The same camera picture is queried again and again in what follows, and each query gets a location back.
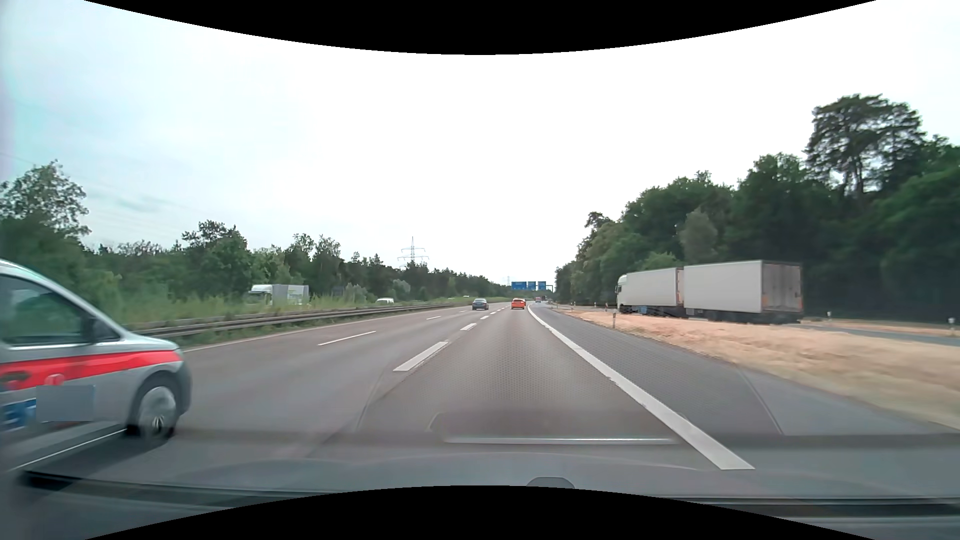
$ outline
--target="sandy ground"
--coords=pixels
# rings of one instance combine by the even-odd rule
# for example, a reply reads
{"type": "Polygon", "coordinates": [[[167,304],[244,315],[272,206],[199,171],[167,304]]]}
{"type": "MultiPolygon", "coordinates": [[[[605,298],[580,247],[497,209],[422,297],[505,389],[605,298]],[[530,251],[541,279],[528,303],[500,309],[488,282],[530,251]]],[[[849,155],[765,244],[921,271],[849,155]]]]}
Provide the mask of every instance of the sandy ground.
{"type": "MultiPolygon", "coordinates": [[[[607,328],[612,323],[612,312],[565,313],[607,328]]],[[[621,313],[616,329],[960,430],[957,347],[621,313]]]]}
{"type": "Polygon", "coordinates": [[[897,323],[882,323],[882,322],[868,322],[868,321],[858,321],[853,319],[833,319],[829,322],[826,320],[823,321],[802,321],[802,324],[809,326],[823,326],[823,327],[835,327],[835,328],[849,328],[849,329],[859,329],[859,330],[875,330],[875,331],[898,331],[900,333],[915,333],[919,335],[937,335],[937,336],[957,336],[960,338],[960,331],[950,331],[950,328],[947,325],[935,326],[935,325],[911,325],[908,323],[897,324],[897,323]]]}

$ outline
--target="forest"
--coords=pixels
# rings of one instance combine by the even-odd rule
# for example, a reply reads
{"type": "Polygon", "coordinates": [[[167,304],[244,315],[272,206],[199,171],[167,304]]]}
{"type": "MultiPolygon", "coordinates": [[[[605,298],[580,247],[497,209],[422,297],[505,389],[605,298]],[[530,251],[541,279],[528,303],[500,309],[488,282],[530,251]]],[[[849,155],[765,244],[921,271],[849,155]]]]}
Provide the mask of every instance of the forest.
{"type": "Polygon", "coordinates": [[[848,95],[812,111],[804,156],[760,156],[735,185],[708,171],[590,212],[560,302],[615,302],[639,270],[729,260],[803,265],[808,315],[945,322],[960,311],[960,147],[918,111],[848,95]]]}
{"type": "Polygon", "coordinates": [[[169,247],[145,240],[88,246],[85,196],[56,160],[0,183],[0,258],[53,279],[124,323],[250,311],[243,297],[255,283],[306,284],[312,307],[510,292],[483,276],[425,263],[395,268],[379,254],[344,258],[340,243],[323,234],[299,233],[286,247],[252,249],[235,226],[213,220],[169,247]]]}

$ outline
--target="car hood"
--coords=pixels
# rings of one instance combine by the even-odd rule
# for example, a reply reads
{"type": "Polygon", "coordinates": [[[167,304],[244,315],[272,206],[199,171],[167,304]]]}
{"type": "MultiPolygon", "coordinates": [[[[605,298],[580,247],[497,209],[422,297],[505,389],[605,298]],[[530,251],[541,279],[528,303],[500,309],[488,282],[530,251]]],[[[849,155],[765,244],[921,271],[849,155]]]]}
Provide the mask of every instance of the car hood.
{"type": "Polygon", "coordinates": [[[682,500],[863,501],[957,495],[909,493],[896,485],[801,472],[694,470],[628,459],[548,452],[424,453],[360,463],[271,459],[193,471],[163,483],[313,494],[444,485],[527,486],[551,481],[558,487],[682,500]]]}

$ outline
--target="truck wheel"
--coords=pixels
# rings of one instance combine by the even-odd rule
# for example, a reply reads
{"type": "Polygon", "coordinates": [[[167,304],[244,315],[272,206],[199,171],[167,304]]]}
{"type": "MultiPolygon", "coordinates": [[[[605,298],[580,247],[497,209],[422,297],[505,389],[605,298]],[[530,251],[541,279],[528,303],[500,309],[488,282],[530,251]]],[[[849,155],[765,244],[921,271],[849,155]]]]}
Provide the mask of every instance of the truck wheel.
{"type": "Polygon", "coordinates": [[[165,375],[147,379],[133,398],[127,435],[152,448],[174,435],[180,418],[180,389],[165,375]]]}

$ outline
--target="car window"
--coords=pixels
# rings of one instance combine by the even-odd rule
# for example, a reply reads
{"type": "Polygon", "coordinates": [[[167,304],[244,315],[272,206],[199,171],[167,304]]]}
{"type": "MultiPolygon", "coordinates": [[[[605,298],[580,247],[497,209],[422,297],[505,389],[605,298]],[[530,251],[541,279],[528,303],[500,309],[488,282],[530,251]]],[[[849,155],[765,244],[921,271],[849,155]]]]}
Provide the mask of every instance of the car window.
{"type": "Polygon", "coordinates": [[[0,339],[10,345],[84,341],[85,313],[34,282],[0,276],[0,339]]]}

